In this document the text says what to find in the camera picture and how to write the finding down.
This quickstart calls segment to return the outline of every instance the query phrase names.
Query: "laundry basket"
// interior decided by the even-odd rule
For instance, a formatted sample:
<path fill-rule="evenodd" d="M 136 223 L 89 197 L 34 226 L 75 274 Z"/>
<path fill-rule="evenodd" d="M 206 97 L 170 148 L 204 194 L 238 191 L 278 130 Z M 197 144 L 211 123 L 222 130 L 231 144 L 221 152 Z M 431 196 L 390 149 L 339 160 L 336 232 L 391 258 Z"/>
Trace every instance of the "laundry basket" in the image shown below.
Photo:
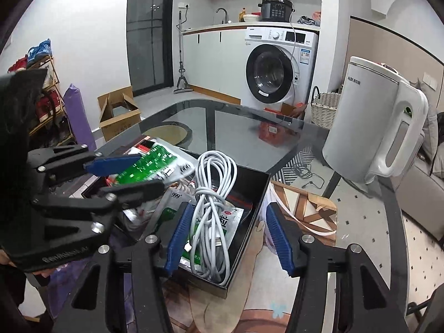
<path fill-rule="evenodd" d="M 338 93 L 319 93 L 319 88 L 313 88 L 313 97 L 311 101 L 311 122 L 320 127 L 330 129 L 336 116 L 337 106 L 339 104 L 340 94 Z"/>

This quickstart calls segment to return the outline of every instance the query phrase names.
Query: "pressure cooker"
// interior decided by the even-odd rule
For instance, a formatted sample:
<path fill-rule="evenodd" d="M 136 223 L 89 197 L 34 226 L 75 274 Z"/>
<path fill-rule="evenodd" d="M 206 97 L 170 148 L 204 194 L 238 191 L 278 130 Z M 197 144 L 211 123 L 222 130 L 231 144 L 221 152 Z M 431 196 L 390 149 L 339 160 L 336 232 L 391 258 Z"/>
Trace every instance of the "pressure cooker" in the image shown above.
<path fill-rule="evenodd" d="M 293 12 L 290 0 L 262 0 L 258 6 L 261 8 L 262 21 L 290 22 Z"/>

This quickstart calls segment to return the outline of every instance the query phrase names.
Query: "washing machine door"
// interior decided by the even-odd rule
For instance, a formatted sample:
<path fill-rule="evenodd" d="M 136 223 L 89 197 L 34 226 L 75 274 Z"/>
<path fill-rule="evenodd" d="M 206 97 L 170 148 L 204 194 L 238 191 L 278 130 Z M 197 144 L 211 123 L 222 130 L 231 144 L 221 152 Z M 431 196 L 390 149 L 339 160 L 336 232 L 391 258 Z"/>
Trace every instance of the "washing machine door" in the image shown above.
<path fill-rule="evenodd" d="M 273 104 L 287 95 L 292 84 L 293 67 L 281 49 L 275 45 L 263 44 L 250 53 L 246 78 L 256 99 L 265 104 Z"/>

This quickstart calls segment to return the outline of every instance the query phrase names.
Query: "glass table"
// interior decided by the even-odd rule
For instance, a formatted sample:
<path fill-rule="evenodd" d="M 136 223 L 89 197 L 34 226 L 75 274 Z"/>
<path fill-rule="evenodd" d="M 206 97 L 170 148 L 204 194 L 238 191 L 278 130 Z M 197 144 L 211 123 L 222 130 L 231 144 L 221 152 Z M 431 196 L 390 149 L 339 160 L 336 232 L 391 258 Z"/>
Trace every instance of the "glass table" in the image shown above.
<path fill-rule="evenodd" d="M 336 246 L 360 244 L 390 288 L 400 311 L 405 313 L 407 244 L 401 211 L 389 179 L 379 178 L 367 186 L 356 186 L 341 178 L 323 160 L 322 147 L 328 135 L 323 128 L 271 112 L 200 99 L 174 104 L 144 119 L 98 151 L 105 156 L 122 153 L 140 140 L 141 135 L 165 133 L 164 128 L 158 130 L 158 127 L 171 125 L 180 128 L 181 135 L 174 142 L 179 147 L 198 154 L 223 151 L 238 165 L 267 172 L 272 180 L 329 198 L 337 207 Z M 80 197 L 79 192 L 91 181 L 91 176 L 83 176 L 63 185 L 56 193 Z M 331 274 L 328 283 L 325 332 L 331 332 L 334 318 L 334 275 Z M 233 331 L 261 332 L 265 326 L 258 322 L 268 321 L 267 329 L 273 327 L 269 332 L 284 332 L 297 284 L 298 278 L 289 278 L 277 256 L 264 244 L 256 257 L 245 307 Z M 164 294 L 175 331 L 188 331 L 192 325 L 198 329 L 192 314 L 191 293 L 171 283 L 164 286 Z"/>

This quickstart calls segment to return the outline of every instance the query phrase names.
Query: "white cabinet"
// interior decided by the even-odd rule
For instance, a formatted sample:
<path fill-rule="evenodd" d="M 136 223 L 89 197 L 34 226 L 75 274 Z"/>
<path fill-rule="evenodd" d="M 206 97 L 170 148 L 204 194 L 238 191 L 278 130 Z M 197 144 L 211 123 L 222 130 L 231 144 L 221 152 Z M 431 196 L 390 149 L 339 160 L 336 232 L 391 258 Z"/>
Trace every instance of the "white cabinet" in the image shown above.
<path fill-rule="evenodd" d="M 183 37 L 185 77 L 190 85 L 219 91 L 220 31 L 208 31 Z"/>
<path fill-rule="evenodd" d="M 190 85 L 241 99 L 251 47 L 245 29 L 207 31 L 183 37 L 185 77 Z"/>
<path fill-rule="evenodd" d="M 183 36 L 183 67 L 185 68 L 185 77 L 189 84 L 198 85 L 198 72 L 200 50 L 198 48 L 198 34 Z"/>
<path fill-rule="evenodd" d="M 222 30 L 219 92 L 241 99 L 246 88 L 246 64 L 248 48 L 245 29 Z"/>
<path fill-rule="evenodd" d="M 208 31 L 200 34 L 199 50 L 201 73 L 199 82 L 201 87 L 219 91 L 221 81 L 221 44 L 220 31 Z"/>

